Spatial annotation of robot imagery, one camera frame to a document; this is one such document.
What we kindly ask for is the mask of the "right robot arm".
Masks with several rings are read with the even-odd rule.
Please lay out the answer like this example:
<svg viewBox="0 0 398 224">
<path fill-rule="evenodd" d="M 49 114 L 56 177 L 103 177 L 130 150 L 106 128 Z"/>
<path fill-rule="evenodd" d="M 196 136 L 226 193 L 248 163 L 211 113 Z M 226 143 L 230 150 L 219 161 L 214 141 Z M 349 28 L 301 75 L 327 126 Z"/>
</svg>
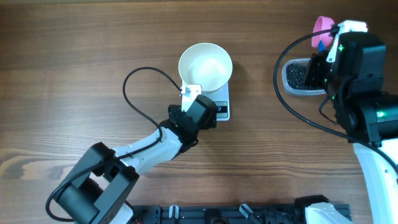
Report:
<svg viewBox="0 0 398 224">
<path fill-rule="evenodd" d="M 322 87 L 333 103 L 362 168 L 374 223 L 397 223 L 397 96 L 382 90 L 386 46 L 375 34 L 335 37 L 326 57 L 312 55 L 305 83 Z"/>
</svg>

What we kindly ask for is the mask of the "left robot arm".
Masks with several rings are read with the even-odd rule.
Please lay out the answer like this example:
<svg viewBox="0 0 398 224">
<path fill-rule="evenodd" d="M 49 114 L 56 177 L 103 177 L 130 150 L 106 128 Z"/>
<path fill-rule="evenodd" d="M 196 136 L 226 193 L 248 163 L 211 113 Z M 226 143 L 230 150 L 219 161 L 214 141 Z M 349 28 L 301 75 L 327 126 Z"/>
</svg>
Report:
<svg viewBox="0 0 398 224">
<path fill-rule="evenodd" d="M 128 223 L 133 211 L 127 196 L 139 177 L 154 166 L 169 161 L 198 144 L 198 132 L 216 126 L 216 104 L 198 95 L 187 111 L 169 106 L 169 118 L 150 136 L 123 147 L 92 145 L 46 201 L 57 202 L 73 223 Z"/>
</svg>

